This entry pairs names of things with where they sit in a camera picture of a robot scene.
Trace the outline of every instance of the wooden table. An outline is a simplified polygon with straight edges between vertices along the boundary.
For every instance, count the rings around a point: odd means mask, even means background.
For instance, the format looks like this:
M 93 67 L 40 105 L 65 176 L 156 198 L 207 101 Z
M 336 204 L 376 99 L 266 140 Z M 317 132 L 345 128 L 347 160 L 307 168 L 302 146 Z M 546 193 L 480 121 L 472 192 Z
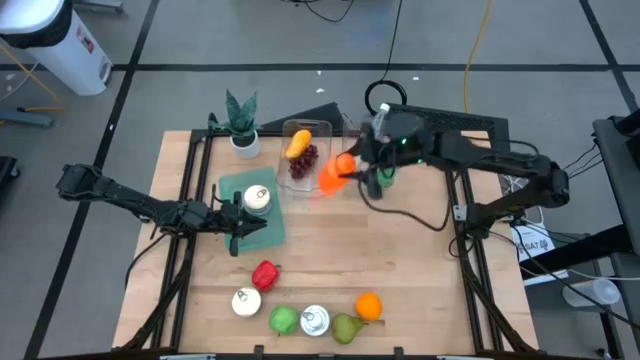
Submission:
M 188 131 L 165 133 L 152 196 L 178 198 L 189 137 Z M 265 166 L 277 170 L 281 139 L 260 141 L 258 157 L 240 160 L 226 137 L 214 139 L 204 199 L 210 198 L 211 184 L 222 175 Z M 333 151 L 341 148 L 341 140 L 334 138 Z M 197 154 L 194 169 L 199 168 L 200 158 Z M 495 174 L 471 170 L 470 177 L 476 201 L 489 202 L 501 196 Z M 196 178 L 194 174 L 190 196 L 195 192 Z M 454 238 L 452 222 L 443 232 L 434 233 L 407 217 L 369 210 L 354 190 L 351 187 L 327 199 L 281 194 L 287 231 L 282 246 L 232 258 L 224 247 L 223 235 L 198 235 L 180 351 L 251 353 L 261 344 L 267 353 L 390 354 L 395 346 L 404 347 L 406 354 L 474 353 L 460 265 L 447 252 Z M 433 167 L 412 166 L 398 171 L 395 185 L 376 205 L 409 211 L 440 224 L 448 211 L 447 201 L 444 173 Z M 138 252 L 149 245 L 151 229 L 150 224 L 142 225 Z M 507 225 L 495 225 L 493 230 L 511 237 Z M 158 245 L 132 271 L 114 346 L 129 340 L 157 304 L 168 244 Z M 485 251 L 496 304 L 522 337 L 536 347 L 513 246 L 492 237 L 485 240 Z M 263 297 L 259 313 L 241 318 L 231 309 L 231 297 L 239 287 L 251 284 L 253 269 L 264 259 L 282 266 L 281 277 L 277 287 Z M 293 335 L 278 337 L 269 329 L 269 314 L 278 304 L 299 310 L 321 304 L 331 315 L 355 315 L 354 302 L 364 291 L 381 297 L 385 321 L 366 326 L 349 345 L 338 345 L 329 333 L 311 338 L 298 329 Z M 480 303 L 478 309 L 485 347 L 490 348 L 486 313 Z M 173 311 L 169 310 L 165 321 L 163 345 L 169 343 Z

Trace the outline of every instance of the green apple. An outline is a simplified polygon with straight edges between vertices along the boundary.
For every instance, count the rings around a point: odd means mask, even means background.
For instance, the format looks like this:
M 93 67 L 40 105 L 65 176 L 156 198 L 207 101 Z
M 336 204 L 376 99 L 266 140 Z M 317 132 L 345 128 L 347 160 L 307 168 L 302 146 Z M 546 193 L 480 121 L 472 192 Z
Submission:
M 364 326 L 362 319 L 347 314 L 337 314 L 331 321 L 331 335 L 338 344 L 349 344 Z
M 298 311 L 287 305 L 276 306 L 271 311 L 269 327 L 278 334 L 291 334 L 298 327 Z

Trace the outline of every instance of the red bell pepper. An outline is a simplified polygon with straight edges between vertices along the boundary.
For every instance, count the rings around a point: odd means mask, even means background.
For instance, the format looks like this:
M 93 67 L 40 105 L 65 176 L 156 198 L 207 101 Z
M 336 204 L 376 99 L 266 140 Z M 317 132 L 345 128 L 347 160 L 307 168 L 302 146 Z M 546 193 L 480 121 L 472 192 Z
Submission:
M 278 268 L 271 261 L 265 260 L 253 271 L 251 282 L 258 290 L 267 292 L 273 288 L 279 275 Z

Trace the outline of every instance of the purple grapes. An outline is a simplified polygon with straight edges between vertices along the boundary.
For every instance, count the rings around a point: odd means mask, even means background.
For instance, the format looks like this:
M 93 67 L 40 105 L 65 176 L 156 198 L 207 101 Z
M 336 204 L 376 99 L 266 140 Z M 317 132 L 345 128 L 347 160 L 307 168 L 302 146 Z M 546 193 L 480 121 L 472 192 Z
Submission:
M 316 164 L 318 159 L 318 148 L 311 144 L 295 159 L 289 160 L 289 172 L 291 178 L 295 180 L 302 179 Z

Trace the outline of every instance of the green cutting board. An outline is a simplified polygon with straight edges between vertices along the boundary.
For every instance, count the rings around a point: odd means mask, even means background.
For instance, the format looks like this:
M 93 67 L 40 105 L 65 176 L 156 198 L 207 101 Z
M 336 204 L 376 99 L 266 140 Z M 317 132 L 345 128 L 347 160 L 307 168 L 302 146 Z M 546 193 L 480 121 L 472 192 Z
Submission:
M 271 195 L 271 211 L 260 216 L 267 220 L 267 227 L 260 229 L 238 239 L 238 253 L 244 251 L 258 250 L 270 246 L 284 243 L 285 231 L 282 220 L 282 210 L 278 199 L 278 189 L 276 185 L 276 174 L 272 167 L 242 172 L 238 174 L 225 175 L 218 181 L 221 199 L 233 199 L 233 193 L 240 191 L 244 194 L 252 185 L 262 185 L 269 190 Z M 231 235 L 224 236 L 224 243 L 227 249 L 231 243 Z

